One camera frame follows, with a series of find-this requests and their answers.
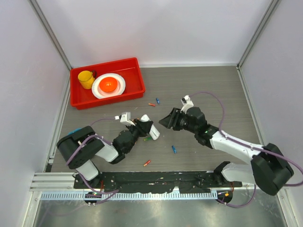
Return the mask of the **white remote control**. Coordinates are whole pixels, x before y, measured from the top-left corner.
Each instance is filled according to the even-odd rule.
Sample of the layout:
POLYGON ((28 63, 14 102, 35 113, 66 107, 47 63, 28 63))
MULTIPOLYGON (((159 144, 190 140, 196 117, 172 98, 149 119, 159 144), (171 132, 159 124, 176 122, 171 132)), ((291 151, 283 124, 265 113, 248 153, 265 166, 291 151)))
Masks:
MULTIPOLYGON (((151 119, 149 118, 148 115, 144 114, 141 117, 142 122, 151 122, 151 119)), ((153 140, 157 140, 160 136, 160 132, 157 130, 157 128, 154 126, 154 124, 151 125, 151 129, 149 131, 149 135, 153 140)))

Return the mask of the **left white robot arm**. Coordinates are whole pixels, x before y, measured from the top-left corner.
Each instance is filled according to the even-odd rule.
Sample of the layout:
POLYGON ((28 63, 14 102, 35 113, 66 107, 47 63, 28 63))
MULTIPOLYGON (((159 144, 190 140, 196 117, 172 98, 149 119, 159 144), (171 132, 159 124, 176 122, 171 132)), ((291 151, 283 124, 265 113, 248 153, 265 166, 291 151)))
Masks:
POLYGON ((135 119, 126 130, 121 131, 109 143, 102 136, 97 135, 91 126, 86 126, 61 138, 56 146, 68 168, 76 170, 84 178, 84 183, 89 188, 95 189, 100 185, 101 177, 91 159, 98 156, 110 164, 119 163, 132 150, 140 137, 149 134, 152 126, 151 120, 135 119))

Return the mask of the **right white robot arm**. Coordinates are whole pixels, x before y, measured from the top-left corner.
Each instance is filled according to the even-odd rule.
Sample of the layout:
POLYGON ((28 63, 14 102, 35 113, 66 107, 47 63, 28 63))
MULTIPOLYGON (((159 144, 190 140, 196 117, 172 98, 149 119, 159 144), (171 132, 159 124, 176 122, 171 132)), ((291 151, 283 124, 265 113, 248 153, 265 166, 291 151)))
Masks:
POLYGON ((173 108, 168 116, 159 120, 159 124, 174 131, 189 131, 199 144, 223 151, 244 162, 243 165, 238 165, 227 161, 217 167, 214 182, 220 187, 237 181, 254 184, 263 192, 276 195, 294 175, 293 169, 282 158, 276 145, 251 144, 225 134, 209 124, 198 107, 191 107, 186 112, 173 108))

